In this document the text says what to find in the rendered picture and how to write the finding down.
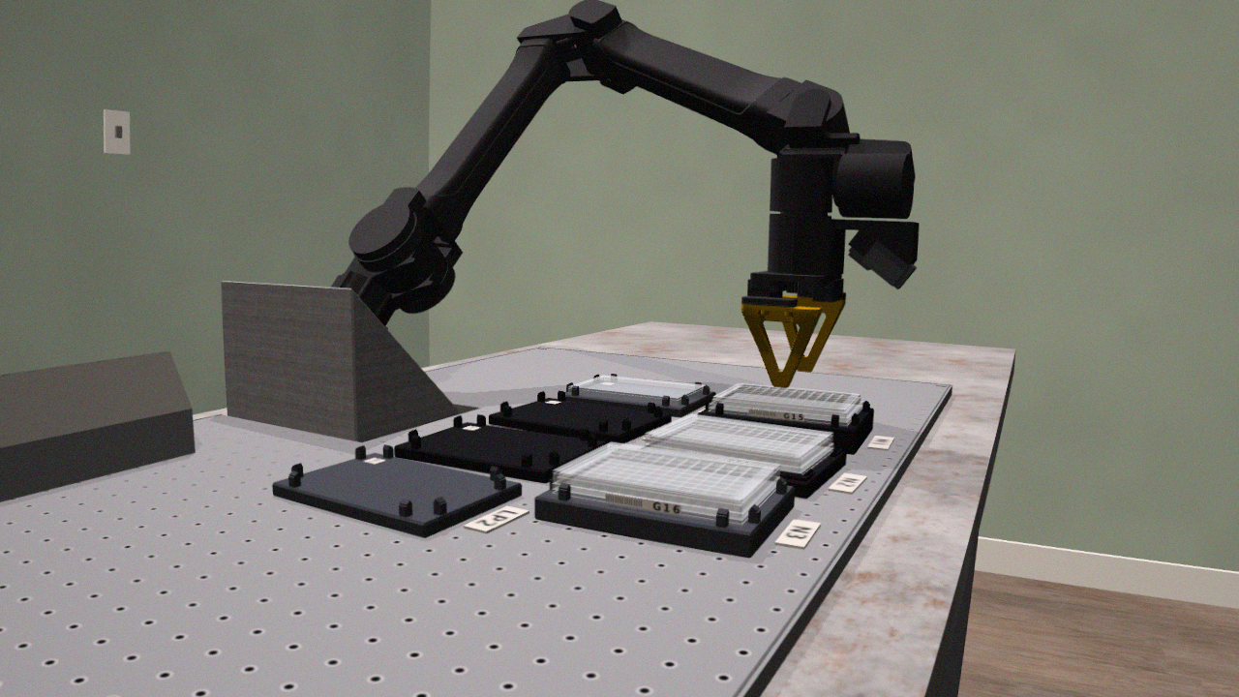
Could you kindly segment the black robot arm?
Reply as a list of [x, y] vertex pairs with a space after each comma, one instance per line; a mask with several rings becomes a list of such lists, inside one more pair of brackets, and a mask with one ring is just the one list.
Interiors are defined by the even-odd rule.
[[[669, 43], [600, 0], [577, 2], [517, 40], [512, 66], [416, 189], [398, 187], [349, 234], [356, 258], [330, 288], [353, 288], [385, 327], [395, 310], [427, 312], [453, 287], [456, 238], [470, 207], [565, 82], [600, 80], [621, 94], [638, 85], [753, 137], [777, 154], [769, 210], [781, 215], [836, 204], [843, 217], [909, 218], [911, 145], [850, 132], [841, 94], [825, 85], [755, 74]], [[859, 229], [847, 256], [895, 288], [917, 269], [914, 222], [793, 218], [790, 274], [843, 274], [846, 229]]]

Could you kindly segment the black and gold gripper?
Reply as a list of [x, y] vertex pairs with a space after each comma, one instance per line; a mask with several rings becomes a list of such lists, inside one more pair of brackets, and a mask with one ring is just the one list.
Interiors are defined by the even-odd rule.
[[[789, 387], [795, 370], [809, 371], [809, 374], [813, 371], [828, 338], [831, 336], [833, 326], [836, 324], [846, 303], [846, 292], [843, 292], [843, 274], [790, 274], [793, 218], [831, 218], [831, 215], [820, 212], [793, 210], [788, 210], [788, 215], [769, 215], [769, 272], [750, 274], [747, 296], [740, 298], [740, 312], [750, 327], [756, 345], [758, 345], [764, 366], [769, 371], [771, 385], [774, 387]], [[783, 295], [782, 297], [783, 292], [781, 291], [797, 295]], [[820, 301], [820, 303], [813, 303], [813, 301]], [[803, 353], [807, 350], [821, 313], [825, 314], [821, 329], [810, 353], [804, 357]], [[776, 357], [771, 352], [769, 336], [764, 329], [763, 319], [781, 321], [784, 326], [792, 352], [783, 371], [778, 369]], [[800, 326], [800, 331], [797, 329], [797, 324]]]

